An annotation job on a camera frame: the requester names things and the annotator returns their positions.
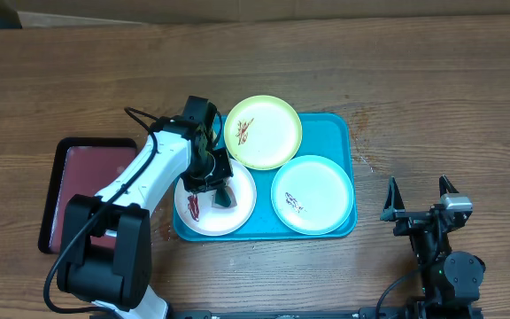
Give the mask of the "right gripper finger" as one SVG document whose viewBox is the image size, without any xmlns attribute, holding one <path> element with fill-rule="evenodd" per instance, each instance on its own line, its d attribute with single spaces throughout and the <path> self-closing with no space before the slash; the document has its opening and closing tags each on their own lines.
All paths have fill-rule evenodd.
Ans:
<svg viewBox="0 0 510 319">
<path fill-rule="evenodd" d="M 439 177 L 439 193 L 441 196 L 448 193 L 458 193 L 457 189 L 452 185 L 450 180 L 446 175 L 441 175 Z"/>
<path fill-rule="evenodd" d="M 406 211 L 396 179 L 391 176 L 389 179 L 388 195 L 383 207 L 384 214 L 403 214 Z"/>
</svg>

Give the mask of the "green scouring sponge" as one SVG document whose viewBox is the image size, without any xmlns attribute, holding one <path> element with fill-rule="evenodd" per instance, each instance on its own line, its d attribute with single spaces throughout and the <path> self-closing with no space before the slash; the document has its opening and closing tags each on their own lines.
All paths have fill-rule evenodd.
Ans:
<svg viewBox="0 0 510 319">
<path fill-rule="evenodd" d="M 212 206 L 216 208 L 231 208 L 236 206 L 236 197 L 229 186 L 217 189 L 212 197 Z"/>
</svg>

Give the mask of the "white plate with red stain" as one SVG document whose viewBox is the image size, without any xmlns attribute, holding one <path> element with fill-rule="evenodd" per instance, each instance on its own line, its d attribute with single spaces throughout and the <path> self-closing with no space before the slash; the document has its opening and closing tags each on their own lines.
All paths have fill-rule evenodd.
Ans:
<svg viewBox="0 0 510 319">
<path fill-rule="evenodd" d="M 174 205 L 181 221 L 194 233 L 217 237 L 242 227 L 251 217 L 257 201 L 256 185 L 249 170 L 232 159 L 233 176 L 226 180 L 224 191 L 230 196 L 230 207 L 216 203 L 216 191 L 198 193 L 185 191 L 178 180 Z"/>
</svg>

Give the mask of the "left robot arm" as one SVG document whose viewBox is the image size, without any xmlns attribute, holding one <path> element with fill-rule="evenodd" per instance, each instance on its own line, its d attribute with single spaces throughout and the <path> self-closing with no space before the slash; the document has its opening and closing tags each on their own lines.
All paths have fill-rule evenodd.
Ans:
<svg viewBox="0 0 510 319">
<path fill-rule="evenodd" d="M 212 102 L 190 96 L 182 114 L 144 127 L 145 146 L 117 179 L 93 197 L 68 201 L 59 256 L 43 287 L 51 311 L 73 312 L 51 301 L 56 283 L 87 302 L 75 311 L 92 318 L 166 317 L 167 303 L 150 286 L 151 215 L 176 179 L 193 195 L 215 191 L 217 205 L 231 206 L 226 181 L 233 170 L 213 132 L 220 120 Z"/>
</svg>

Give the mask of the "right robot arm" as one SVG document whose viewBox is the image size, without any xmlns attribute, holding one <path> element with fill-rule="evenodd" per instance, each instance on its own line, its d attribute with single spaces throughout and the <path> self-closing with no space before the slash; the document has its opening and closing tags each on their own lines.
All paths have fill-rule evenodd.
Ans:
<svg viewBox="0 0 510 319">
<path fill-rule="evenodd" d="M 483 319 L 473 303 L 480 299 L 485 263 L 472 253 L 454 252 L 448 234 L 465 226 L 473 213 L 471 199 L 460 193 L 447 176 L 439 177 L 439 201 L 430 209 L 405 209 L 396 179 L 391 177 L 380 219 L 395 222 L 393 235 L 408 237 L 418 268 L 393 282 L 375 305 L 375 318 L 467 318 Z M 383 301 L 398 285 L 418 276 L 423 294 L 411 297 L 400 308 Z"/>
</svg>

